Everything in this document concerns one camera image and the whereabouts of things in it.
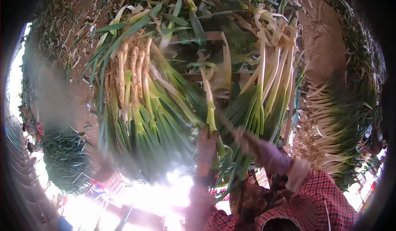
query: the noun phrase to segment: soil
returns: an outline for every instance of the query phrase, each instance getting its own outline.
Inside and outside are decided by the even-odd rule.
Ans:
[[[345,45],[337,13],[323,0],[303,0],[298,11],[303,25],[304,61],[310,64],[306,77],[314,84],[327,80],[334,70],[347,67]]]

